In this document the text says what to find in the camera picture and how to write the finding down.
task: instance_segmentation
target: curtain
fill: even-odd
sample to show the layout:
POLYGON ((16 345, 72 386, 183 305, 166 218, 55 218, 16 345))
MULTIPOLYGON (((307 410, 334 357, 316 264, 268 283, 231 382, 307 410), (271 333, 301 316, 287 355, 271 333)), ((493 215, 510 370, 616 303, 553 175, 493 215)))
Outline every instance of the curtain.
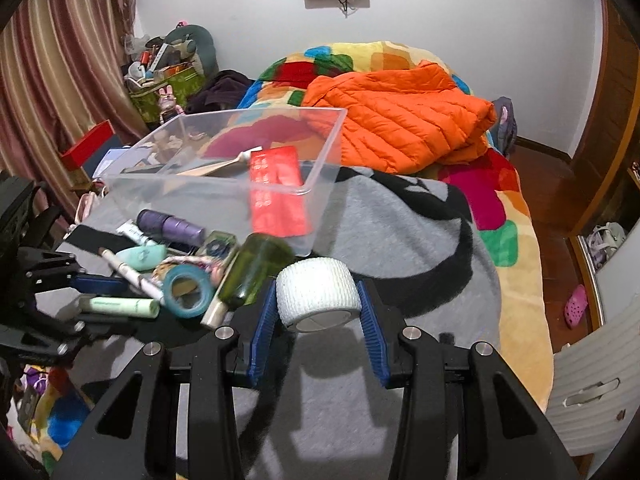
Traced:
POLYGON ((78 199, 60 154, 111 120, 123 142, 147 133, 122 84, 135 0, 23 0, 0 34, 0 168, 78 199))

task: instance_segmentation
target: wooden floor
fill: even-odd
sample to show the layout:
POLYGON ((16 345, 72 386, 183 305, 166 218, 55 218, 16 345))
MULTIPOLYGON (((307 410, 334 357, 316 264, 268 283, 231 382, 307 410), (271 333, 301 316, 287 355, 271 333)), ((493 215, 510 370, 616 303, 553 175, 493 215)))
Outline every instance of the wooden floor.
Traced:
POLYGON ((569 165, 558 158, 518 146, 511 163, 520 175, 522 194, 540 245, 546 319, 551 344, 558 352, 566 343, 577 342, 588 333, 588 313, 573 330, 563 316, 564 304, 580 283, 566 237, 588 200, 569 165))

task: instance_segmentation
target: pink bunny toy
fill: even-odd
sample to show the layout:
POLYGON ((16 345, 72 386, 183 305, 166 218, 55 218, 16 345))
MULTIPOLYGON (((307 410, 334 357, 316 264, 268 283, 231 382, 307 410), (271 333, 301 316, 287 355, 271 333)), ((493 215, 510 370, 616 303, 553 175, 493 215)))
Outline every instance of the pink bunny toy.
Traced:
POLYGON ((175 99, 174 89, 171 85, 159 89, 158 93, 160 94, 160 100, 158 101, 160 107, 160 124, 164 124, 177 115, 184 114, 184 110, 175 99))

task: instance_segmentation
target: white bandage roll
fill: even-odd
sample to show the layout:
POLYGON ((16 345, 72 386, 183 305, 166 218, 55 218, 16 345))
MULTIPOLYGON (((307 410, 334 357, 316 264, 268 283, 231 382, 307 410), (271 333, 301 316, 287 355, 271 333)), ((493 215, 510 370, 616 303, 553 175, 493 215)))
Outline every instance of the white bandage roll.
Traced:
POLYGON ((290 265, 276 280, 280 319, 293 332, 316 332, 360 315, 362 306, 347 266, 333 258, 290 265))

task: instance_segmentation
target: orange puffer jacket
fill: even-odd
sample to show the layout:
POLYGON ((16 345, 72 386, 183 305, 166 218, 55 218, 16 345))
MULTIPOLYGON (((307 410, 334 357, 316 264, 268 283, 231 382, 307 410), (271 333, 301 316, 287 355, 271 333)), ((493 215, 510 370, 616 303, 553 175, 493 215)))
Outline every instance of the orange puffer jacket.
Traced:
POLYGON ((302 106, 346 108, 342 164, 409 174, 481 156, 494 106, 466 95, 437 63, 412 70, 319 76, 302 106))

